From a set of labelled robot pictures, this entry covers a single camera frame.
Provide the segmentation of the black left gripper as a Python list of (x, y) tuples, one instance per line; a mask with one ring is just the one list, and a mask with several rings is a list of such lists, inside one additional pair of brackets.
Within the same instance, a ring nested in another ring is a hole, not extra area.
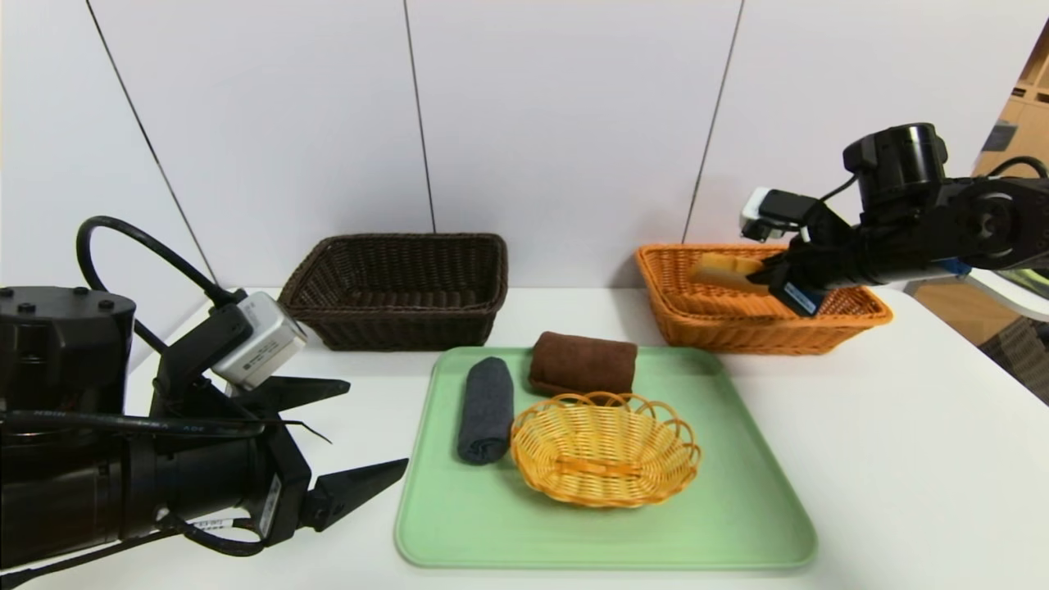
[(155, 526), (202, 547), (272, 547), (300, 527), (323, 533), (406, 473), (407, 458), (322, 475), (311, 467), (279, 412), (344, 395), (348, 381), (274, 374), (231, 402), (265, 425), (248, 438), (207, 439), (157, 461)]

